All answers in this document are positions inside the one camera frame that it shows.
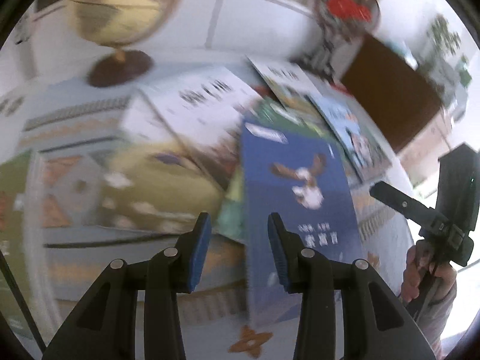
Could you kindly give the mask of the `person's right hand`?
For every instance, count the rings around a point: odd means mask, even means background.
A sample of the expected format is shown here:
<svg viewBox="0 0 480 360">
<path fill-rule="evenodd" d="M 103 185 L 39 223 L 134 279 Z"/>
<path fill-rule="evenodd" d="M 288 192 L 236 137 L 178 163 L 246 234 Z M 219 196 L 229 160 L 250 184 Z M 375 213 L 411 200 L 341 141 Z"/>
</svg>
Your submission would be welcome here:
<svg viewBox="0 0 480 360">
<path fill-rule="evenodd" d="M 432 298 L 433 302 L 442 302 L 447 298 L 454 299 L 456 297 L 456 270 L 449 262 L 443 262 L 436 266 L 434 263 L 429 263 L 430 259 L 431 248 L 425 241 L 416 242 L 408 250 L 400 292 L 400 297 L 406 303 L 410 303 L 420 295 L 419 286 L 422 281 L 422 269 L 427 270 L 440 281 L 437 292 Z"/>
</svg>

